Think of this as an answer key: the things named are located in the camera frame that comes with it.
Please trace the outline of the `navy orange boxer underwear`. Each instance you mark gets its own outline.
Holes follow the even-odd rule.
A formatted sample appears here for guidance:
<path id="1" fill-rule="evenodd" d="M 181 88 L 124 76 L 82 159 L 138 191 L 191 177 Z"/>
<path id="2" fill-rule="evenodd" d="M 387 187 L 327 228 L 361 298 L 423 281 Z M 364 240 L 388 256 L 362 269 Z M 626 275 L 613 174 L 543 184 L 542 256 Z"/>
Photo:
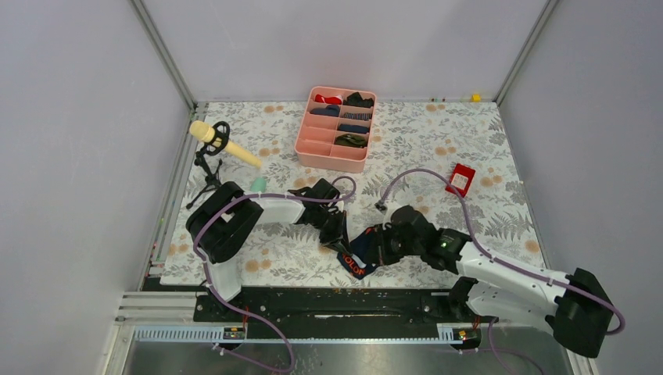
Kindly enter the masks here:
<path id="1" fill-rule="evenodd" d="M 349 243 L 351 255 L 338 253 L 336 256 L 342 268 L 357 280 L 364 279 L 379 268 L 377 263 L 368 260 L 368 251 L 375 235 L 374 227 L 367 228 Z"/>

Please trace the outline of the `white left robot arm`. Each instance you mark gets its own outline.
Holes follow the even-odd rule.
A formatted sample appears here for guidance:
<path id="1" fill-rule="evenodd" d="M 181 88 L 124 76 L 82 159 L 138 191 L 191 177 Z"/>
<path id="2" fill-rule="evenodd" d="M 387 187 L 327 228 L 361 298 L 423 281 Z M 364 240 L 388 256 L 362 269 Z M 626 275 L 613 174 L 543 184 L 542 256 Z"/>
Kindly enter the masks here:
<path id="1" fill-rule="evenodd" d="M 311 226 L 319 231 L 321 245 L 351 255 L 343 202 L 352 195 L 342 196 L 324 178 L 311 187 L 285 194 L 246 194 L 233 181 L 222 184 L 185 224 L 193 250 L 203 261 L 206 286 L 215 296 L 213 311 L 225 321 L 235 320 L 242 313 L 243 302 L 238 297 L 242 282 L 234 265 L 235 256 L 260 224 Z"/>

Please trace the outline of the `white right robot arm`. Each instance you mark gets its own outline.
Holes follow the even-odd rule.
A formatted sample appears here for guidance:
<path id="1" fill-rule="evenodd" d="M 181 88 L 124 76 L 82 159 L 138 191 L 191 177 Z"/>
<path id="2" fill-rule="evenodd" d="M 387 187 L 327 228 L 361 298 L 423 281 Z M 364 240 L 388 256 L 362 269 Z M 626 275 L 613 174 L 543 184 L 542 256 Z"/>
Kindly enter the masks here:
<path id="1" fill-rule="evenodd" d="M 515 260 L 488 257 L 470 235 L 437 229 L 409 205 L 377 203 L 384 220 L 375 226 L 367 261 L 379 266 L 417 256 L 431 268 L 458 277 L 448 301 L 450 315 L 497 317 L 534 327 L 577 355 L 595 359 L 614 313 L 595 275 L 537 268 Z"/>

